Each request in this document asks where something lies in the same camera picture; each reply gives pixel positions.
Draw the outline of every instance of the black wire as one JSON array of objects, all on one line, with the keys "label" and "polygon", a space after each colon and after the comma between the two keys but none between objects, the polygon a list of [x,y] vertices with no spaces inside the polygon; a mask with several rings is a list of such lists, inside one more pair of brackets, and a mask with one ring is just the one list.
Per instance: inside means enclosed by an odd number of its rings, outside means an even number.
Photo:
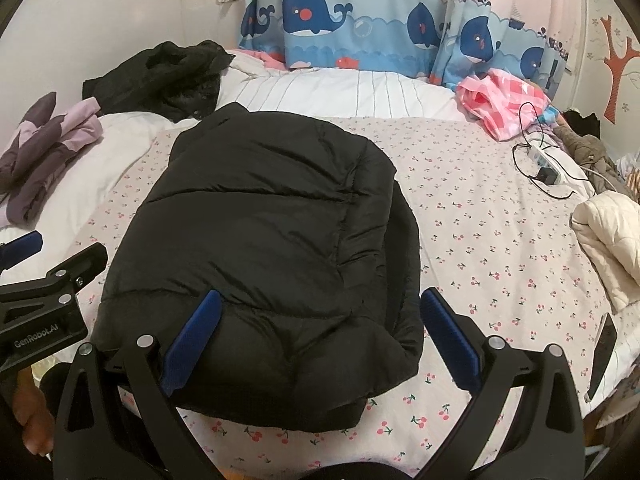
[{"label": "black wire", "polygon": [[544,128],[542,127],[542,122],[540,121],[540,116],[538,115],[538,111],[536,110],[536,107],[530,101],[527,101],[526,103],[522,103],[520,105],[520,109],[518,110],[518,120],[520,121],[520,133],[524,137],[524,140],[526,141],[526,143],[529,146],[531,146],[531,143],[529,142],[529,139],[527,139],[527,136],[524,134],[524,127],[522,126],[522,107],[524,105],[529,105],[529,106],[531,106],[531,108],[533,108],[533,113],[534,113],[534,115],[536,117],[536,120],[538,121],[538,126],[540,126],[540,133],[542,134],[542,138],[540,139],[540,148],[542,148],[542,143],[544,142],[544,138],[545,138]]},{"label": "black wire", "polygon": [[542,189],[538,183],[537,183],[537,179],[535,176],[531,176],[526,174],[524,171],[522,171],[520,169],[520,167],[518,166],[518,163],[516,161],[516,150],[518,148],[531,148],[530,144],[523,144],[523,143],[518,143],[518,144],[514,144],[513,147],[511,148],[511,156],[513,157],[513,165],[516,167],[516,170],[518,170],[520,172],[520,174],[522,174],[523,176],[525,176],[527,178],[527,180],[530,181],[530,183],[532,183],[534,186],[536,186],[540,191],[542,191],[545,195],[551,197],[551,198],[555,198],[556,200],[566,200],[568,198],[571,198],[574,194],[575,191],[572,190],[571,193],[569,193],[567,196],[555,196],[552,195],[551,193],[545,191],[544,189]]},{"label": "black wire", "polygon": [[[520,109],[518,110],[518,120],[520,121],[520,133],[522,134],[522,137],[523,137],[523,138],[524,138],[524,140],[526,141],[526,144],[519,143],[519,144],[514,145],[513,149],[511,150],[511,155],[513,155],[513,163],[514,163],[514,165],[515,165],[516,169],[517,169],[521,174],[523,174],[525,177],[527,177],[527,178],[529,179],[529,181],[530,181],[534,186],[536,186],[540,191],[542,191],[542,192],[543,192],[543,193],[545,193],[546,195],[550,196],[551,198],[555,198],[555,199],[557,199],[557,200],[566,200],[567,198],[571,197],[571,196],[575,193],[575,191],[574,191],[574,190],[572,190],[572,192],[571,192],[571,193],[569,193],[569,195],[568,195],[568,196],[563,196],[563,197],[561,197],[561,196],[553,196],[552,194],[550,194],[550,193],[546,192],[544,189],[542,189],[542,188],[537,184],[536,178],[535,178],[534,176],[530,176],[530,175],[528,175],[528,174],[524,173],[524,172],[519,168],[518,163],[516,162],[516,155],[515,155],[515,152],[516,152],[516,149],[517,149],[517,148],[529,148],[529,149],[531,149],[531,148],[533,147],[533,144],[531,144],[531,143],[529,142],[529,139],[527,139],[527,136],[525,135],[524,127],[523,127],[523,125],[522,125],[522,107],[523,107],[524,105],[530,105],[530,106],[531,106],[531,108],[533,108],[533,111],[534,111],[534,113],[535,113],[535,115],[536,115],[536,120],[538,121],[538,126],[540,127],[540,130],[539,130],[539,131],[540,131],[540,134],[541,134],[542,138],[540,139],[540,145],[538,146],[538,148],[539,148],[541,151],[543,151],[543,152],[545,152],[545,150],[547,150],[547,149],[549,149],[549,148],[557,148],[557,146],[554,146],[554,145],[552,145],[552,144],[550,144],[549,146],[546,146],[546,147],[544,147],[544,148],[542,147],[542,145],[543,145],[543,143],[544,143],[544,139],[545,139],[545,132],[544,132],[544,128],[542,127],[542,122],[540,121],[540,116],[538,115],[538,112],[537,112],[537,110],[536,110],[536,107],[534,106],[534,104],[533,104],[533,103],[531,103],[531,102],[527,101],[526,103],[521,104],[521,105],[520,105]],[[557,164],[557,165],[558,165],[558,166],[559,166],[559,167],[560,167],[560,168],[561,168],[561,169],[566,173],[566,175],[567,175],[568,177],[570,177],[570,178],[572,178],[572,179],[574,179],[574,180],[582,180],[582,181],[584,181],[584,182],[589,182],[589,183],[591,183],[591,181],[590,181],[588,178],[576,178],[576,177],[574,177],[573,175],[570,175],[570,174],[569,174],[569,172],[564,168],[564,166],[563,166],[562,164],[560,164],[560,162],[558,162],[558,160],[557,160],[553,155],[551,155],[551,154],[549,154],[549,153],[547,153],[547,152],[545,152],[545,155],[546,155],[546,156],[548,156],[549,158],[553,159],[553,160],[556,162],[556,164]]]}]

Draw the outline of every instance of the black clothing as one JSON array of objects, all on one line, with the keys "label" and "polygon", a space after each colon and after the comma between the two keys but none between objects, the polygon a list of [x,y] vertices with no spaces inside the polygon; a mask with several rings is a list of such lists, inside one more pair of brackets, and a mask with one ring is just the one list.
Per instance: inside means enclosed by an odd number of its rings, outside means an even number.
[{"label": "black clothing", "polygon": [[387,156],[338,126],[221,108],[178,136],[108,272],[92,340],[222,320],[177,406],[252,426],[355,426],[418,371],[418,228]]},{"label": "black clothing", "polygon": [[575,110],[567,110],[562,116],[571,129],[581,137],[592,135],[596,139],[600,138],[600,120],[596,114],[582,117]]},{"label": "black clothing", "polygon": [[211,40],[185,48],[165,41],[85,81],[82,98],[95,97],[101,114],[153,112],[174,123],[202,119],[215,111],[220,72],[234,57]]}]

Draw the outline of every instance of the lavender jacket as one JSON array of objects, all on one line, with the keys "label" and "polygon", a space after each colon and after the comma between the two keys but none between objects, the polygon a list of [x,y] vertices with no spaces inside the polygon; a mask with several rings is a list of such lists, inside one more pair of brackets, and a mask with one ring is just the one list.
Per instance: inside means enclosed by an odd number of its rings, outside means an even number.
[{"label": "lavender jacket", "polygon": [[0,156],[0,226],[27,226],[38,216],[52,184],[84,146],[102,135],[91,97],[51,117],[56,93],[38,99],[25,113],[15,138]]}]

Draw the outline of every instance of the cartoon boat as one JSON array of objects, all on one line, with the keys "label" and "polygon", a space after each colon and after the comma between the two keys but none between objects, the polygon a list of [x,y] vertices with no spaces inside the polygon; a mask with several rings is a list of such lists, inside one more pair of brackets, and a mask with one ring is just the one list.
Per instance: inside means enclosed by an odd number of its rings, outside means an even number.
[{"label": "cartoon boat", "polygon": [[509,20],[509,27],[514,28],[515,30],[522,30],[524,27],[524,22],[522,21],[522,15],[518,10],[516,4],[511,6],[511,19]]}]

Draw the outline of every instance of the tree wall decal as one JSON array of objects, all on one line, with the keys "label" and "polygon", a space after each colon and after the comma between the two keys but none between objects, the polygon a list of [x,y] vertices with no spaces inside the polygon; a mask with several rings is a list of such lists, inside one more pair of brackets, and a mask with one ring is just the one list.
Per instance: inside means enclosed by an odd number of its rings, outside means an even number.
[{"label": "tree wall decal", "polygon": [[629,61],[631,61],[635,57],[640,57],[640,52],[633,48],[632,41],[633,39],[630,37],[626,37],[626,52],[624,57],[618,56],[616,53],[616,49],[613,45],[613,38],[611,35],[611,16],[608,18],[601,18],[600,21],[604,26],[604,30],[607,33],[607,40],[609,41],[609,57],[604,59],[605,65],[609,67],[611,70],[611,74],[613,76],[613,85],[611,86],[611,95],[609,97],[609,103],[607,104],[607,109],[604,112],[604,116],[611,121],[612,124],[616,124],[616,108],[618,107],[618,94],[620,93],[620,82],[622,81],[625,66]]}]

